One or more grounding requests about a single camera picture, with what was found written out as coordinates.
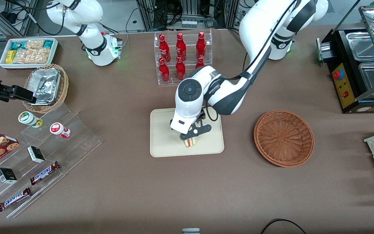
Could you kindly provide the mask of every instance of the brown table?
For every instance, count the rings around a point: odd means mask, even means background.
[[[17,218],[0,214],[0,233],[260,233],[274,218],[307,233],[374,233],[374,161],[362,141],[374,135],[374,114],[341,114],[327,67],[316,64],[315,39],[329,29],[304,29],[284,59],[266,63],[237,113],[221,118],[221,154],[172,158],[149,153],[150,113],[173,108],[176,89],[157,85],[153,33],[131,34],[122,59],[106,67],[86,57],[77,37],[58,37],[66,103],[104,142]],[[213,30],[213,38],[214,67],[239,74],[238,37]],[[1,69],[0,79],[23,84],[29,72]],[[0,102],[0,133],[18,135],[24,109]],[[302,166],[274,166],[255,147],[258,117],[275,109],[297,113],[314,132]],[[299,233],[285,223],[266,233],[273,230]]]

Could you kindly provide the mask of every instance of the brown wicker basket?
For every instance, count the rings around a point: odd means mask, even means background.
[[[268,161],[282,167],[300,166],[314,150],[314,135],[308,124],[286,110],[263,114],[255,125],[254,140]]]
[[[57,100],[51,106],[32,106],[23,101],[22,103],[24,104],[25,108],[29,111],[45,114],[48,111],[51,111],[52,109],[59,108],[63,104],[64,100],[66,99],[67,89],[69,88],[69,78],[67,77],[67,74],[65,73],[65,71],[63,70],[61,66],[56,65],[56,64],[46,65],[46,66],[43,66],[37,69],[43,70],[43,69],[49,69],[49,68],[56,68],[60,70],[61,72],[60,84],[58,85]],[[25,82],[25,86],[24,86],[25,88],[27,88],[30,78],[31,78],[31,74],[28,76],[28,79]]]

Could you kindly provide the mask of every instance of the red button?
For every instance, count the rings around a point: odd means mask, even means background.
[[[341,73],[339,72],[339,71],[335,71],[334,73],[333,73],[333,78],[334,79],[338,79],[338,78],[340,78],[340,76],[341,76]]]

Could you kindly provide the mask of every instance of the red bottle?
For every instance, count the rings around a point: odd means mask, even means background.
[[[200,57],[206,56],[206,41],[205,41],[205,33],[199,32],[199,40],[197,40],[196,44],[196,57],[197,59]]]
[[[197,59],[196,69],[200,67],[204,67],[205,64],[203,63],[203,57]]]
[[[160,66],[158,67],[158,69],[160,70],[162,82],[168,83],[169,82],[168,66],[165,64],[165,60],[163,58],[160,58],[159,62],[160,62]]]
[[[184,65],[183,59],[180,56],[177,57],[175,69],[177,70],[177,79],[183,80],[184,75],[186,74],[186,66]]]
[[[163,34],[160,34],[160,36],[158,36],[158,38],[160,39],[160,54],[161,54],[161,57],[163,57],[166,62],[170,62],[171,61],[171,56],[169,54],[168,43],[165,41],[165,37],[164,37]]]
[[[185,61],[187,59],[187,49],[182,33],[177,33],[177,44],[175,45],[175,48],[177,49],[177,56],[180,56],[183,61]]]

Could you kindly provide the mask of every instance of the small black box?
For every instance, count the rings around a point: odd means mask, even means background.
[[[41,153],[41,150],[35,146],[30,146],[27,148],[28,154],[31,157],[31,160],[35,161],[36,163],[44,163],[44,156]]]
[[[14,175],[12,169],[0,167],[0,180],[6,184],[14,184],[17,182],[17,178]]]

